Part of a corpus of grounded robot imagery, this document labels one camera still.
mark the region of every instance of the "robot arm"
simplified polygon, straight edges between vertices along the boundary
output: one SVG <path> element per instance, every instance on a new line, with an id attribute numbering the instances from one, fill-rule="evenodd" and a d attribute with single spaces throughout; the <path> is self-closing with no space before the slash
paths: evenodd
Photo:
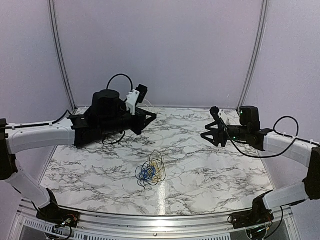
<path id="1" fill-rule="evenodd" d="M 230 222 L 235 229 L 251 227 L 273 220 L 271 209 L 281 206 L 294 206 L 308 199 L 320 199 L 320 147 L 296 137 L 275 133 L 271 129 L 260 129 L 259 112 L 256 107 L 243 106 L 239 110 L 240 124 L 229 124 L 226 114 L 217 107 L 210 110 L 215 122 L 205 126 L 208 132 L 201 137 L 216 147 L 226 146 L 228 140 L 248 144 L 262 151 L 284 156 L 308 168 L 307 177 L 296 184 L 270 191 L 253 200 L 252 209 L 230 215 Z"/>
<path id="2" fill-rule="evenodd" d="M 7 124 L 0 119 L 0 181 L 12 185 L 38 208 L 37 218 L 61 224 L 67 216 L 79 213 L 61 209 L 52 191 L 44 188 L 16 160 L 16 154 L 28 149 L 66 145 L 80 148 L 104 139 L 109 133 L 132 130 L 140 135 L 157 115 L 137 108 L 148 88 L 139 85 L 125 101 L 114 90 L 102 90 L 93 95 L 91 107 L 83 115 L 71 115 L 62 120 L 29 124 Z"/>

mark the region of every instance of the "metal edge strip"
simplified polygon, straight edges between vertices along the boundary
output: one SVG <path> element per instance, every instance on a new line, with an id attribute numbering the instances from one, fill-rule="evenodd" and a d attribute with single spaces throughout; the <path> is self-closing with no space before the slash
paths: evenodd
<path id="1" fill-rule="evenodd" d="M 260 20 L 259 20 L 259 26 L 256 34 L 256 39 L 255 39 L 255 44 L 253 48 L 253 53 L 251 57 L 251 61 L 249 64 L 249 69 L 246 74 L 245 82 L 243 85 L 243 89 L 241 92 L 241 96 L 237 105 L 237 110 L 239 107 L 243 106 L 245 104 L 247 95 L 249 93 L 250 85 L 252 83 L 252 79 L 254 76 L 254 72 L 256 69 L 256 64 L 258 61 L 258 55 L 262 46 L 263 42 L 263 36 L 265 33 L 265 27 L 266 27 L 266 20 L 267 20 L 267 11 L 268 11 L 268 6 L 269 6 L 269 0 L 262 0 L 261 4 L 261 12 L 260 12 Z"/>
<path id="2" fill-rule="evenodd" d="M 287 206 L 283 209 L 284 219 L 293 217 L 290 207 Z M 159 238 L 176 239 L 239 231 L 239 229 L 233 229 L 232 225 L 228 223 L 231 212 L 190 216 L 137 216 L 90 212 L 80 209 L 77 211 L 80 212 L 77 230 L 85 233 L 103 233 L 120 238 L 130 236 L 130 238 L 147 239 L 157 233 Z M 34 218 L 36 214 L 31 202 L 23 199 L 18 209 L 18 215 Z M 280 209 L 274 211 L 273 214 L 274 222 L 280 221 Z"/>
<path id="3" fill-rule="evenodd" d="M 58 24 L 57 24 L 57 16 L 56 16 L 56 8 L 55 8 L 55 2 L 54 0 L 48 0 L 48 7 L 49 7 L 49 16 L 50 16 L 50 23 L 51 23 L 51 30 L 53 34 L 53 42 L 54 42 L 54 47 L 55 51 L 57 54 L 57 60 L 59 64 L 59 68 L 61 71 L 61 76 L 63 80 L 63 85 L 65 88 L 65 92 L 68 98 L 69 105 L 72 110 L 76 109 L 76 103 L 75 99 L 72 94 L 71 86 L 70 86 L 70 81 L 67 73 L 67 68 L 65 65 L 64 61 L 64 56 L 62 53 L 62 48 L 61 48 L 61 42 L 59 38 L 59 32 L 58 32 Z"/>

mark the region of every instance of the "tangled wire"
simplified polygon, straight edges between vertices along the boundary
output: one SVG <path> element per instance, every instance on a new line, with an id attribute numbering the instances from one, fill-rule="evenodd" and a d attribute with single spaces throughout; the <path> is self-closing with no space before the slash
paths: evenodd
<path id="1" fill-rule="evenodd" d="M 166 168 L 163 162 L 163 156 L 159 151 L 153 151 L 149 160 L 142 166 L 135 169 L 135 177 L 140 187 L 147 185 L 155 186 L 166 179 Z"/>

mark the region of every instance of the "white wall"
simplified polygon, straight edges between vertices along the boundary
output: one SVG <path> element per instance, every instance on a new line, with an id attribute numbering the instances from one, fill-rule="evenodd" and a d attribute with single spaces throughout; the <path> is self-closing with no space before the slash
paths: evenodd
<path id="1" fill-rule="evenodd" d="M 257 35 L 261 0 L 56 1 L 78 106 L 117 73 L 149 87 L 157 106 L 236 108 Z M 126 79 L 111 87 L 122 98 Z"/>
<path id="2" fill-rule="evenodd" d="M 267 24 L 246 105 L 259 108 L 262 127 L 295 117 L 299 136 L 320 141 L 320 2 L 270 1 Z M 295 134 L 287 121 L 279 131 Z M 265 160 L 277 188 L 300 182 L 307 169 L 288 159 Z M 303 240 L 320 239 L 320 201 L 293 207 Z"/>
<path id="3" fill-rule="evenodd" d="M 10 123 L 48 121 L 68 107 L 45 0 L 0 1 L 0 118 Z M 17 158 L 37 178 L 51 148 Z M 8 237 L 21 196 L 0 182 L 0 239 Z"/>

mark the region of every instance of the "marble table surface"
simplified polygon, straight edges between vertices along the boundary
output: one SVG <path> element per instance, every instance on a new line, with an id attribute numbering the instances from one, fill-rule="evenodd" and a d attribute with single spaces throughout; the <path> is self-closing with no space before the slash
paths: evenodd
<path id="1" fill-rule="evenodd" d="M 60 205 L 113 214 L 179 216 L 250 208 L 252 200 L 272 190 L 260 159 L 241 155 L 228 143 L 215 147 L 200 137 L 213 122 L 208 109 L 150 108 L 157 119 L 142 135 L 126 131 L 114 145 L 101 142 L 82 149 L 59 146 L 42 185 Z M 236 111 L 226 110 L 239 125 Z M 114 141 L 121 137 L 113 136 Z M 251 155 L 257 151 L 240 144 Z M 154 151 L 164 157 L 166 179 L 141 187 L 135 171 Z"/>

